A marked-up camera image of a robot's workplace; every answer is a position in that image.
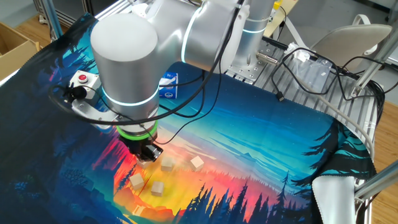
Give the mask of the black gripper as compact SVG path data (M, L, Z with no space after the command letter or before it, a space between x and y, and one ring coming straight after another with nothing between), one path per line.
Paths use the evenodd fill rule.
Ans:
M149 160L155 162L159 156L163 153L163 149L154 144L152 137L145 137L140 140L132 140L119 136L119 140L122 141L125 146L129 149L129 152L139 161L140 156L148 156Z

